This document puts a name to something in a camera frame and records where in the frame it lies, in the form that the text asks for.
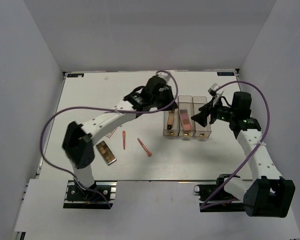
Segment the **pink blush palette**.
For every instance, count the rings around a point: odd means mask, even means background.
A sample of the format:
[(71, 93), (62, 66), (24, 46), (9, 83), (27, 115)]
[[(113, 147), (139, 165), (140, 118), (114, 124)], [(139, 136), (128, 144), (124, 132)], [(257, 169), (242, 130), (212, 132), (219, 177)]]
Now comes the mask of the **pink blush palette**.
[(182, 129), (184, 131), (191, 131), (192, 130), (192, 125), (191, 125), (191, 121), (190, 121), (190, 118), (189, 118), (189, 114), (188, 113), (184, 113), (184, 114), (180, 113), (179, 116), (180, 116)]

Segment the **square foundation bottle black pump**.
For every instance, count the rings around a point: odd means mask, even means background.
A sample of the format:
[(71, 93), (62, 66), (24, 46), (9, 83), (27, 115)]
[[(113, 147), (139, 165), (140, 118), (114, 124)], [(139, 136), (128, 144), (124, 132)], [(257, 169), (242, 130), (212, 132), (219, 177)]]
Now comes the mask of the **square foundation bottle black pump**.
[(175, 111), (170, 110), (168, 112), (168, 118), (167, 118), (167, 129), (168, 130), (171, 130), (173, 128), (174, 121), (175, 121)]

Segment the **glitter eyeshadow palette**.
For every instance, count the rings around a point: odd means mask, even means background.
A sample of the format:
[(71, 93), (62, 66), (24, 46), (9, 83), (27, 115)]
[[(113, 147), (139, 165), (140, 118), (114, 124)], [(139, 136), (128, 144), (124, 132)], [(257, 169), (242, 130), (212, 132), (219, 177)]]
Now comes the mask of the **glitter eyeshadow palette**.
[(107, 138), (111, 138), (111, 136), (115, 133), (116, 130), (117, 130), (117, 129), (114, 129), (113, 131), (109, 132), (109, 133), (106, 134), (105, 136), (106, 136)]

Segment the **long clear eyeshadow palette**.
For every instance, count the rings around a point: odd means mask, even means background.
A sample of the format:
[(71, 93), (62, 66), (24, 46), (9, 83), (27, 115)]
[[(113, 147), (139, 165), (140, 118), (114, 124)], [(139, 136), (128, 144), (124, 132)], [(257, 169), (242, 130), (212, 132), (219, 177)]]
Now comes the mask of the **long clear eyeshadow palette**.
[(181, 113), (181, 114), (187, 114), (188, 111), (187, 111), (186, 109), (181, 109), (181, 110), (180, 110), (180, 113)]

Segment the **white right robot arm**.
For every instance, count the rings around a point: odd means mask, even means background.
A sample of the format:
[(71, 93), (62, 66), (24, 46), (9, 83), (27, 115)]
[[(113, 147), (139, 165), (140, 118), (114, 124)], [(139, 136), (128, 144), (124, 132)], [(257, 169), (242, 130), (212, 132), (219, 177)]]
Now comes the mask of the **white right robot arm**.
[(240, 144), (251, 171), (252, 184), (243, 181), (237, 174), (221, 174), (216, 180), (215, 190), (202, 199), (200, 210), (241, 201), (250, 217), (285, 218), (289, 212), (296, 190), (292, 180), (285, 179), (275, 167), (263, 142), (261, 126), (251, 117), (252, 97), (247, 92), (237, 91), (232, 103), (223, 105), (223, 96), (213, 91), (212, 99), (198, 109), (192, 120), (201, 126), (216, 120), (229, 124), (235, 139)]

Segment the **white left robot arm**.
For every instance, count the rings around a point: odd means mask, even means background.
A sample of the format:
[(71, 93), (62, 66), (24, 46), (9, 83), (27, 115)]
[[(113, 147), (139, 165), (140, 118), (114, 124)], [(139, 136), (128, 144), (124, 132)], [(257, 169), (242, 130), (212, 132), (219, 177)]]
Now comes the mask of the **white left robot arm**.
[(95, 196), (96, 187), (91, 163), (95, 159), (95, 145), (108, 133), (133, 121), (151, 109), (159, 111), (177, 108), (169, 72), (158, 72), (144, 86), (135, 88), (113, 108), (83, 123), (71, 122), (66, 129), (62, 148), (71, 162), (76, 181), (81, 183), (78, 193), (89, 200)]

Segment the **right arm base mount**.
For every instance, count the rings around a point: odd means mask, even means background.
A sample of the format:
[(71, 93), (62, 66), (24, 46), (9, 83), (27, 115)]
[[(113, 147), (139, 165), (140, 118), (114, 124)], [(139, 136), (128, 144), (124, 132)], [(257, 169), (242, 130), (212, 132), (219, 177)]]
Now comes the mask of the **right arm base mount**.
[[(209, 184), (197, 184), (194, 186), (193, 191), (195, 195), (199, 196), (199, 206), (228, 178), (230, 174), (220, 174), (215, 183)], [(224, 189), (220, 190), (215, 196), (212, 197), (206, 204), (213, 205), (217, 202), (223, 202), (222, 204), (210, 206), (204, 209), (200, 209), (201, 213), (230, 213), (230, 212), (244, 212), (244, 204), (236, 199), (233, 195), (226, 192)]]

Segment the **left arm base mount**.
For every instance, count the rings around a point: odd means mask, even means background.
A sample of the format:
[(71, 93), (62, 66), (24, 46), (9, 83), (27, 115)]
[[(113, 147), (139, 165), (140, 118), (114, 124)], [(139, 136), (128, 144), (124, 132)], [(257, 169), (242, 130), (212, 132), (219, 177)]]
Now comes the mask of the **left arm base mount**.
[(74, 180), (69, 180), (66, 187), (63, 208), (109, 210), (115, 200), (117, 182), (95, 181), (95, 189), (106, 198), (110, 206), (98, 193), (81, 189)]

